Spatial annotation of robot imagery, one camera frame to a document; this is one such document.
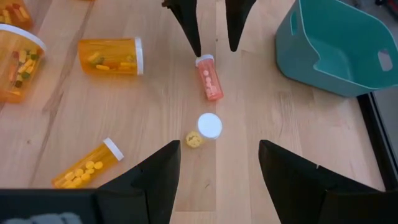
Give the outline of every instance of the wooden table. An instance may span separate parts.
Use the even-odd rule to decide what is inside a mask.
[[[91,185],[100,186],[213,112],[223,121],[221,137],[196,150],[182,145],[172,223],[279,223],[257,159],[260,139],[383,190],[357,101],[289,80],[275,64],[275,32],[292,3],[257,0],[232,53],[224,1],[198,1],[202,52],[215,56],[225,95],[209,103],[192,49],[160,2],[28,0],[47,61],[23,104],[0,107],[0,186],[51,187],[111,137],[125,159]],[[80,39],[135,36],[143,40],[145,76],[82,72]]]

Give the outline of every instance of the pill bottle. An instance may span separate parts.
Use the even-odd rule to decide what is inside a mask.
[[[197,148],[209,140],[217,139],[223,130],[223,123],[213,113],[202,114],[197,122],[197,130],[187,134],[185,142],[191,148]]]
[[[38,37],[0,24],[0,101],[20,103],[25,98],[45,51]]]
[[[219,100],[224,97],[218,80],[214,57],[212,55],[203,55],[196,60],[197,73],[200,76],[207,100]]]
[[[144,74],[141,39],[80,40],[79,59],[87,74]]]
[[[0,1],[0,23],[28,30],[33,26],[32,17],[24,0]]]
[[[56,189],[82,188],[123,159],[123,153],[107,138],[94,151],[53,179]]]

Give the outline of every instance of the white lid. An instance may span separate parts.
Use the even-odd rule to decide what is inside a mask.
[[[104,144],[108,149],[113,153],[113,155],[120,161],[124,158],[123,153],[119,150],[119,148],[113,143],[110,138],[104,139]]]
[[[137,58],[137,74],[144,74],[144,54],[142,51],[141,38],[136,37],[136,58]]]
[[[202,55],[201,57],[198,57],[197,60],[195,61],[196,67],[198,66],[199,62],[205,59],[212,59],[214,60],[214,57],[212,55]]]
[[[24,31],[23,29],[20,29],[18,27],[10,26],[7,24],[0,24],[0,30],[5,30],[8,32],[12,32],[18,35],[21,35],[25,37],[26,39],[29,39],[33,41],[35,44],[37,44],[44,52],[47,51],[47,47],[45,44],[35,35],[31,34],[30,32]]]
[[[202,114],[198,119],[199,133],[208,139],[217,139],[223,130],[223,123],[213,113]]]

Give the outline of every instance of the orange translucent bottle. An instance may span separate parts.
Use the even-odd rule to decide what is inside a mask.
[[[123,153],[115,143],[107,138],[102,145],[54,178],[52,183],[57,189],[82,188],[100,173],[117,164],[123,157]]]
[[[196,60],[197,72],[202,81],[208,100],[219,100],[224,97],[218,80],[214,58],[212,55],[203,55]]]
[[[28,30],[33,26],[32,17],[23,0],[0,1],[0,23]]]
[[[144,73],[141,39],[91,39],[79,41],[79,59],[88,74]]]
[[[46,51],[36,36],[18,27],[0,24],[0,101],[21,102]]]

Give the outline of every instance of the wood grain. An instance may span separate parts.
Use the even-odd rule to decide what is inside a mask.
[[[0,105],[0,187],[51,187],[61,171],[111,137],[125,155],[97,187],[216,113],[224,130],[199,149],[182,145],[171,223],[280,223],[257,158],[269,139],[313,162],[384,190],[358,102],[289,80],[275,64],[275,33],[293,0],[257,0],[237,52],[225,2],[198,1],[202,52],[213,54],[225,97],[205,100],[195,56],[173,14],[148,0],[28,0],[46,61],[20,105]],[[140,36],[143,77],[94,77],[82,38]]]

